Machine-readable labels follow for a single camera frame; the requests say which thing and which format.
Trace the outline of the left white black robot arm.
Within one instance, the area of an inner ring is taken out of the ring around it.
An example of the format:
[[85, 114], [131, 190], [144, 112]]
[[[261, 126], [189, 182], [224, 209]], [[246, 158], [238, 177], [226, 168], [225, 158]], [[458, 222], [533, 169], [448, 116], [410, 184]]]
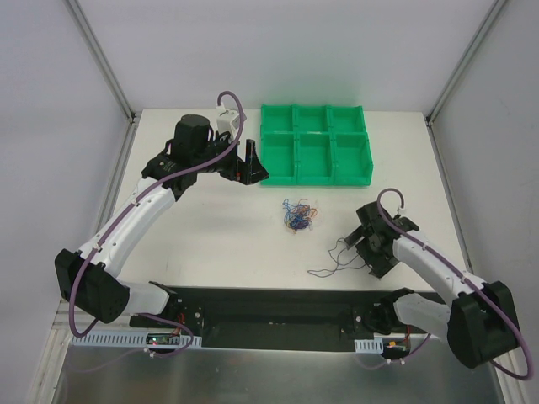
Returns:
[[178, 202], [202, 173], [251, 185], [269, 178], [254, 140], [245, 156], [237, 146], [245, 118], [223, 109], [217, 127], [201, 115], [186, 114], [173, 138], [148, 161], [129, 198], [97, 234], [78, 250], [62, 249], [55, 269], [63, 299], [95, 320], [111, 323], [122, 314], [148, 313], [159, 327], [172, 326], [178, 317], [173, 291], [156, 282], [130, 284], [118, 277], [126, 259], [157, 218]]

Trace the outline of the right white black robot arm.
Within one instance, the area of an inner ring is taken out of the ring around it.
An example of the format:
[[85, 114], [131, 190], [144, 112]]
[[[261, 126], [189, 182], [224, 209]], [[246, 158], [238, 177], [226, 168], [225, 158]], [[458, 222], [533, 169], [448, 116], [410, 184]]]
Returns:
[[442, 299], [440, 303], [401, 288], [383, 296], [364, 316], [380, 334], [417, 327], [448, 344], [458, 361], [474, 369], [521, 346], [522, 336], [509, 288], [460, 270], [430, 247], [409, 218], [389, 217], [377, 202], [360, 207], [359, 226], [345, 239], [378, 279], [397, 264], [410, 267]]

